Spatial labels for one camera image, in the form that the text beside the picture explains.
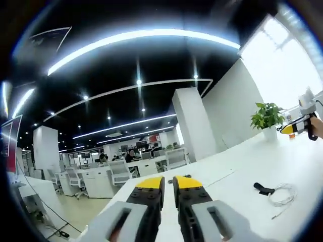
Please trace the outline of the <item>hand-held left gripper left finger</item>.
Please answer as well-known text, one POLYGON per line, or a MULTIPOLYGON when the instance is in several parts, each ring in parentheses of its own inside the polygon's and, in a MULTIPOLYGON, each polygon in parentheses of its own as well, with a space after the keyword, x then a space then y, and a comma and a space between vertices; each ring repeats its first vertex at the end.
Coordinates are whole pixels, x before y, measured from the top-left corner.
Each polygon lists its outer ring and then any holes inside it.
POLYGON ((155 241, 164 205, 165 178, 137 184, 127 201, 117 201, 88 226, 86 241, 155 241))

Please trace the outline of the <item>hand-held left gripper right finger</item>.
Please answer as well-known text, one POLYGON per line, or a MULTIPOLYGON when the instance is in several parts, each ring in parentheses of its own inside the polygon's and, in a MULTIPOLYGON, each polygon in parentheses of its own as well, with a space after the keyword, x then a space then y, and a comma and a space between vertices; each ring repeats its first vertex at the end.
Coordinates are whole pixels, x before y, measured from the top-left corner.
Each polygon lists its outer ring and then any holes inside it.
POLYGON ((248 220, 190 177, 173 177, 178 223, 184 241, 253 241, 248 220))

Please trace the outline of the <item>person's right hand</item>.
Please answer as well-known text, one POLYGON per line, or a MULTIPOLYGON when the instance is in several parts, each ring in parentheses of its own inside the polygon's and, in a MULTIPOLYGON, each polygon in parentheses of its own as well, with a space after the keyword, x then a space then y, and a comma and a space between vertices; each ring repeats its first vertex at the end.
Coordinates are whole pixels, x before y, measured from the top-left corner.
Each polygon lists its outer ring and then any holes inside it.
POLYGON ((323 122, 322 122, 322 120, 317 117, 314 117, 314 116, 310 120, 312 123, 313 134, 315 136, 323 139, 323 122))

